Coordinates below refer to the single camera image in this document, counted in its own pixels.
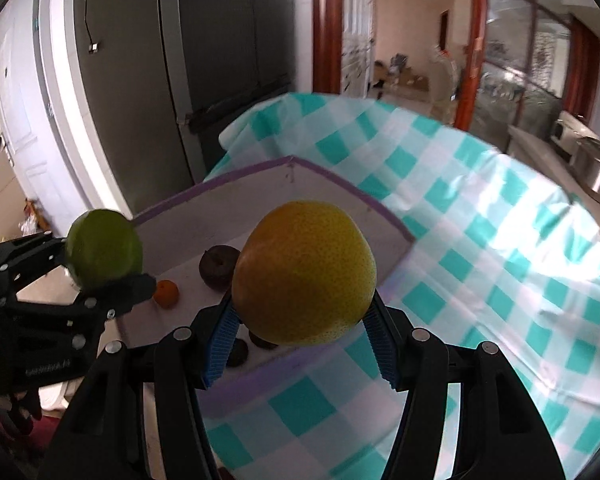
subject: white door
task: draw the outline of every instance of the white door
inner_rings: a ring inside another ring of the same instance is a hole
[[[341,93],[365,98],[371,74],[373,0],[344,0]]]
[[[42,97],[33,3],[9,0],[0,13],[0,133],[23,191],[39,202],[56,234],[65,236],[88,206],[62,158],[52,110]]]

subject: stainless steel pot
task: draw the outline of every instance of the stainless steel pot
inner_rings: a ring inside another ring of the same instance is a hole
[[[570,166],[582,189],[600,202],[600,141],[593,137],[576,140]]]

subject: green lime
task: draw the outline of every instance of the green lime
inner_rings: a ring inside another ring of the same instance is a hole
[[[78,217],[64,250],[69,272],[82,290],[142,272],[142,242],[117,211],[94,209]]]

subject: wooden door frame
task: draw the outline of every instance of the wooden door frame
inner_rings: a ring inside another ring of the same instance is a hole
[[[454,126],[468,130],[484,60],[488,0],[472,0],[468,60]],[[343,0],[314,0],[314,92],[339,94]]]

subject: teal and white tablecloth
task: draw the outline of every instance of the teal and white tablecloth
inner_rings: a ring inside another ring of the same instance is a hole
[[[577,475],[600,446],[600,232],[578,202],[464,132],[371,100],[288,94],[221,143],[209,178],[296,155],[402,219],[418,241],[379,287],[385,302],[446,343],[496,342]],[[238,480],[379,479],[406,394],[380,378],[362,328],[292,356],[246,404],[209,411],[202,396],[216,453]],[[458,411],[452,386],[436,478],[451,474]]]

